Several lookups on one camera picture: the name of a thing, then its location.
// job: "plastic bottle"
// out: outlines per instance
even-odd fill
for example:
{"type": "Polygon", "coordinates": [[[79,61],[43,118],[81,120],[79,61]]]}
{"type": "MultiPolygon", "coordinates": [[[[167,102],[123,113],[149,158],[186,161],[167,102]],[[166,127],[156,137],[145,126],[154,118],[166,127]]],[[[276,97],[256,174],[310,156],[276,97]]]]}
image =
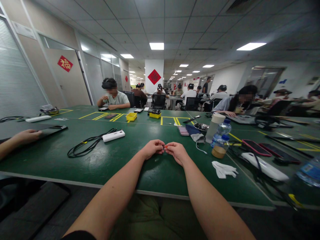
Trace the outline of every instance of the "plastic bottle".
{"type": "Polygon", "coordinates": [[[320,187],[320,155],[302,166],[296,174],[307,184],[320,187]]]}
{"type": "Polygon", "coordinates": [[[213,135],[217,132],[218,125],[220,123],[223,123],[223,121],[225,119],[226,119],[226,116],[223,116],[223,115],[221,115],[219,113],[215,113],[215,114],[212,115],[210,126],[209,126],[209,129],[208,129],[207,134],[206,134],[206,142],[207,143],[211,143],[212,142],[213,135]]]}
{"type": "Polygon", "coordinates": [[[218,125],[218,129],[215,135],[213,135],[210,146],[213,148],[218,139],[221,139],[222,135],[228,135],[231,132],[230,120],[225,119],[223,123],[218,125]]]}
{"type": "Polygon", "coordinates": [[[214,145],[211,151],[212,155],[216,158],[223,158],[230,146],[228,142],[229,139],[229,136],[223,134],[222,137],[218,139],[216,144],[214,145]]]}

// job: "bottle cap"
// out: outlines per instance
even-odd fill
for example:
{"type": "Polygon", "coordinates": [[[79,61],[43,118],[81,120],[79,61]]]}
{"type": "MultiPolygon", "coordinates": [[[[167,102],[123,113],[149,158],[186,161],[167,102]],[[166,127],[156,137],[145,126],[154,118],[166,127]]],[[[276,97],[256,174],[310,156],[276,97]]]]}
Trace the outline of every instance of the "bottle cap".
{"type": "Polygon", "coordinates": [[[226,141],[229,141],[230,137],[223,134],[222,137],[221,137],[223,140],[226,140],[226,141]]]}

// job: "gray t-shirt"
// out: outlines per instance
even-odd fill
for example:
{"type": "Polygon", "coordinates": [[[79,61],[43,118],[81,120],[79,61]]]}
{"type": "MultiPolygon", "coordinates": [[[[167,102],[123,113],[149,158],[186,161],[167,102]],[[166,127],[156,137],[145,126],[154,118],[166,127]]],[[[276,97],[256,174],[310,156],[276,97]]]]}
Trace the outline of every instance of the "gray t-shirt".
{"type": "Polygon", "coordinates": [[[108,105],[121,105],[121,104],[130,103],[127,95],[119,91],[118,91],[118,95],[115,98],[113,98],[113,96],[109,93],[107,93],[106,96],[109,98],[109,102],[108,100],[103,100],[103,102],[107,103],[108,105]]]}

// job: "red smartphone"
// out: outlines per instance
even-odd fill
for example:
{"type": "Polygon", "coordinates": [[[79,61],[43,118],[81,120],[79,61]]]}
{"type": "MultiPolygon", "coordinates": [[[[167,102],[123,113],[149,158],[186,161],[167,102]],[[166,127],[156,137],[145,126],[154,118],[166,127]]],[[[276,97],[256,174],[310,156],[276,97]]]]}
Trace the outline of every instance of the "red smartphone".
{"type": "Polygon", "coordinates": [[[242,142],[247,145],[249,148],[251,148],[256,154],[265,156],[265,157],[271,157],[272,154],[269,153],[264,148],[260,147],[257,143],[251,140],[243,139],[242,142]]]}

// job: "hand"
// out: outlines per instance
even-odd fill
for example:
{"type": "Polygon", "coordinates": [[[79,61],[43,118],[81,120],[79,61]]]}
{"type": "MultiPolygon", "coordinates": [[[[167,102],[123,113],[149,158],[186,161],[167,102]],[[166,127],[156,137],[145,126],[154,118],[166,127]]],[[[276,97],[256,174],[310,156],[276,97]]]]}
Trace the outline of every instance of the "hand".
{"type": "Polygon", "coordinates": [[[118,108],[118,105],[109,105],[108,109],[109,110],[116,110],[118,108]]]}
{"type": "Polygon", "coordinates": [[[187,154],[186,149],[180,143],[168,143],[164,150],[166,151],[166,153],[172,155],[174,157],[174,160],[176,160],[176,162],[179,163],[181,166],[183,166],[183,163],[188,159],[191,160],[191,158],[187,154]]]}
{"type": "Polygon", "coordinates": [[[148,142],[139,152],[142,153],[145,160],[148,160],[152,157],[153,154],[162,154],[164,153],[163,150],[164,142],[161,140],[151,140],[148,142]]]}
{"type": "Polygon", "coordinates": [[[18,145],[27,144],[38,140],[41,133],[41,131],[28,129],[17,133],[10,140],[14,141],[18,145]]]}

